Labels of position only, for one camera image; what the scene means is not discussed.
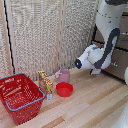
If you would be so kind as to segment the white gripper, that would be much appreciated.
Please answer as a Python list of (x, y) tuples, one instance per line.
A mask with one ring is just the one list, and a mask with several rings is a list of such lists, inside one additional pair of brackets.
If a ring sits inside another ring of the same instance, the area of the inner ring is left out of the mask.
[(94, 68), (94, 69), (91, 69), (90, 74), (97, 75), (97, 74), (100, 74), (100, 72), (101, 72), (101, 69)]

